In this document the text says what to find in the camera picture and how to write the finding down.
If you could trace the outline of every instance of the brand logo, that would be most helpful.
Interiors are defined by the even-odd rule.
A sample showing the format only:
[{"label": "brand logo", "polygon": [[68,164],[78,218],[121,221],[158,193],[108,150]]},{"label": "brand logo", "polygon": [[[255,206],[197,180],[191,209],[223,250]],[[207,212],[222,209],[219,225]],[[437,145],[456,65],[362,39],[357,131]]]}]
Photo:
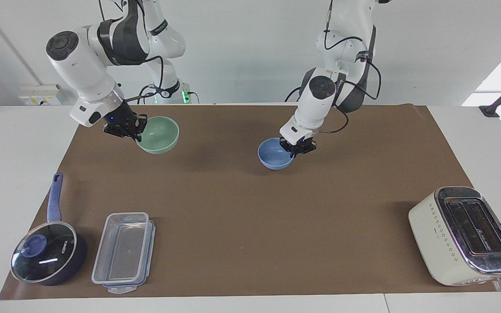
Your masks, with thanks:
[{"label": "brand logo", "polygon": [[64,244],[63,244],[63,248],[61,249],[61,254],[65,254],[65,251],[67,250],[67,244],[69,242],[68,241],[65,241]]}]

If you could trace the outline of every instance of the clear plastic container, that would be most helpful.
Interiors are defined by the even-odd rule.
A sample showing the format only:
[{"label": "clear plastic container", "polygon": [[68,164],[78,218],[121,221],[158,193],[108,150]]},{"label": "clear plastic container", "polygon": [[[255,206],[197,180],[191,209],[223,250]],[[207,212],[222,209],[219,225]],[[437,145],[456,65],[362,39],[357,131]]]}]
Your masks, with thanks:
[{"label": "clear plastic container", "polygon": [[92,282],[110,293],[129,293],[145,283],[150,272],[155,225],[148,214],[114,213],[107,217]]}]

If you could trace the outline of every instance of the saucepan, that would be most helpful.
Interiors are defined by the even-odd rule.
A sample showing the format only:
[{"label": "saucepan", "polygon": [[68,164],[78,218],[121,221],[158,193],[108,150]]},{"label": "saucepan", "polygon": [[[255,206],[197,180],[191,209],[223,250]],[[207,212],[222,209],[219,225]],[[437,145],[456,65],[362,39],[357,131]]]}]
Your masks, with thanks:
[{"label": "saucepan", "polygon": [[60,285],[75,275],[86,259],[86,241],[71,225],[61,221],[62,184],[63,174],[55,174],[47,205],[47,223],[28,232],[14,250],[10,267],[18,281]]}]

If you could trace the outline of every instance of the pan lid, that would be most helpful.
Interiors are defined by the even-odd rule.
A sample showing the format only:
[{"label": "pan lid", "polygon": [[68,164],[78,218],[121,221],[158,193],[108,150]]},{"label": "pan lid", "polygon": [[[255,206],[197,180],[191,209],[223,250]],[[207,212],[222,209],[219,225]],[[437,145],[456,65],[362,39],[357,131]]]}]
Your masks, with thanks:
[{"label": "pan lid", "polygon": [[70,261],[76,240],[76,232],[67,223],[50,222],[38,226],[14,250],[13,276],[26,283],[49,279]]}]

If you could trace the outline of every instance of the green bowl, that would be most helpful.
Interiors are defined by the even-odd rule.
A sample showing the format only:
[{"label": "green bowl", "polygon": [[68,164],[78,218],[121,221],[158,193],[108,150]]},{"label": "green bowl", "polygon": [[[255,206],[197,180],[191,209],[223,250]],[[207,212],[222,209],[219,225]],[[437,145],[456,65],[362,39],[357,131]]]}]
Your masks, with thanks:
[{"label": "green bowl", "polygon": [[151,154],[163,154],[171,151],[179,140],[179,125],[169,117],[148,119],[139,147]]}]

